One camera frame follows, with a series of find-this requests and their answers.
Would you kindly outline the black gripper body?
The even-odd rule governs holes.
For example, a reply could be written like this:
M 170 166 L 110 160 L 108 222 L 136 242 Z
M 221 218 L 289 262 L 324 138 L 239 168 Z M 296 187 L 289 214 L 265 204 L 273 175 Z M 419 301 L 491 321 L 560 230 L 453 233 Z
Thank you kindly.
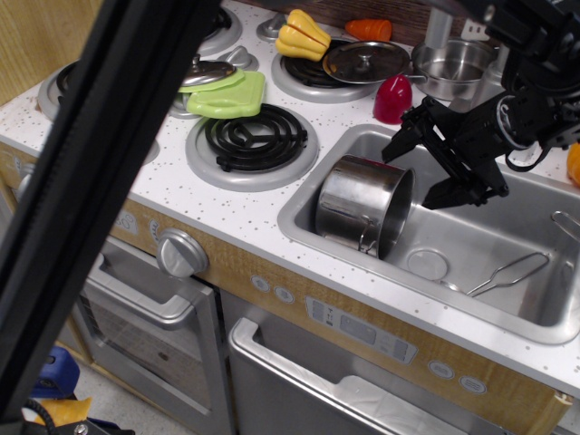
M 420 128 L 421 145 L 447 172 L 447 179 L 477 179 L 490 198 L 504 198 L 509 187 L 496 158 L 515 148 L 505 126 L 514 101 L 512 95 L 499 95 L 471 111 L 456 112 L 426 97 L 402 115 L 402 125 Z

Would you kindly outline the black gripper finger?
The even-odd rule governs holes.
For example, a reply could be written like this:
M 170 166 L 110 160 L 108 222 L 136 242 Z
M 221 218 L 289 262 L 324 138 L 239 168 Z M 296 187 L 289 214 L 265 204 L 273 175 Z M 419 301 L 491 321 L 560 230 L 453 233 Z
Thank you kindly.
M 422 205 L 428 209 L 455 208 L 463 205 L 481 206 L 488 202 L 488 189 L 477 179 L 459 181 L 444 179 L 433 185 Z
M 401 129 L 391 138 L 389 144 L 382 150 L 382 161 L 389 163 L 411 152 L 422 142 L 422 132 L 418 126 L 402 125 Z

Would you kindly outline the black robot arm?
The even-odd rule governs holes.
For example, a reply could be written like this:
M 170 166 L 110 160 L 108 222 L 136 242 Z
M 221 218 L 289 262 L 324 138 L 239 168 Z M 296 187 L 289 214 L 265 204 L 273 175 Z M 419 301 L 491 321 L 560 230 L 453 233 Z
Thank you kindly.
M 402 116 L 383 149 L 390 162 L 423 145 L 448 173 L 425 208 L 480 206 L 509 193 L 496 159 L 538 144 L 544 154 L 579 141 L 579 4 L 576 1 L 434 1 L 468 17 L 508 50 L 504 91 L 460 113 L 431 97 Z

